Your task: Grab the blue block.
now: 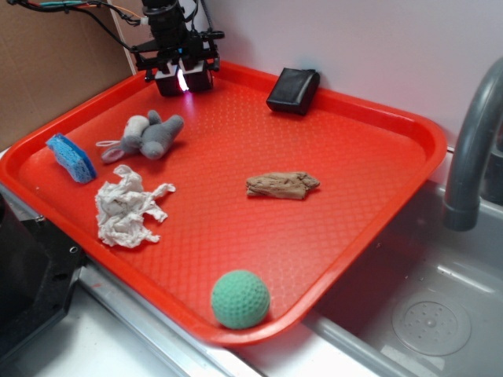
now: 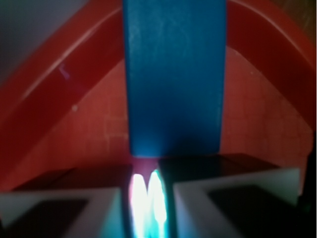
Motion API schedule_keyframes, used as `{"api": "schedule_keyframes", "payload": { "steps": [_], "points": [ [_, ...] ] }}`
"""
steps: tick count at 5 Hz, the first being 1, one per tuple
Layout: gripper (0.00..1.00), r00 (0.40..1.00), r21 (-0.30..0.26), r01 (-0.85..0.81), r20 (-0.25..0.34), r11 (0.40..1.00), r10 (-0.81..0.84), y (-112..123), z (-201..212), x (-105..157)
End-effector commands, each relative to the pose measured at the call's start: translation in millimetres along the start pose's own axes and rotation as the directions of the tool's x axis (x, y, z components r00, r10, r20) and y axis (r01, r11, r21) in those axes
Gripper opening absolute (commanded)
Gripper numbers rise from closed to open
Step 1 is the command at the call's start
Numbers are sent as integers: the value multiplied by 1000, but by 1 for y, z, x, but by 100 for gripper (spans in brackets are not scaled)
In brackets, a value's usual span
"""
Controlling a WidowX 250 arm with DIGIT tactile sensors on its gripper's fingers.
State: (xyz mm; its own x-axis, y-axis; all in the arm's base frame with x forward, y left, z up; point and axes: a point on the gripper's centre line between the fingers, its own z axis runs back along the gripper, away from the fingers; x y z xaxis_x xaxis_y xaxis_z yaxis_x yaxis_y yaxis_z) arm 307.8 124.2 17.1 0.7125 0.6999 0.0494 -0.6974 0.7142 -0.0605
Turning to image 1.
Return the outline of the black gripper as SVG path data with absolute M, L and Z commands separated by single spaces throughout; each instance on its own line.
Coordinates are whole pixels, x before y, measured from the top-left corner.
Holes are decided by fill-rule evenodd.
M 155 79 L 163 97 L 180 94 L 178 71 L 192 93 L 213 88 L 211 71 L 219 71 L 220 56 L 216 40 L 225 38 L 223 31 L 188 31 L 177 38 L 154 38 L 131 52 L 139 71 L 145 71 L 145 81 Z

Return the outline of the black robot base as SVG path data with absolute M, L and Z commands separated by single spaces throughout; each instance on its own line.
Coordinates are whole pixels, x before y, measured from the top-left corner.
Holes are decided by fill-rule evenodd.
M 21 220 L 1 197 L 1 362 L 69 310 L 83 250 L 45 218 Z

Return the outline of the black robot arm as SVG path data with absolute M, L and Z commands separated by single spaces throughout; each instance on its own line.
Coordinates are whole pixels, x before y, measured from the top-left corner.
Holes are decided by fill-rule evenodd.
M 145 73 L 146 82 L 154 82 L 164 97 L 213 88 L 214 71 L 220 69 L 216 41 L 225 38 L 213 28 L 204 1 L 196 1 L 193 11 L 185 14 L 178 1 L 143 1 L 142 11 L 152 40 L 131 48 L 136 68 Z M 198 31 L 195 16 L 202 9 L 208 28 Z

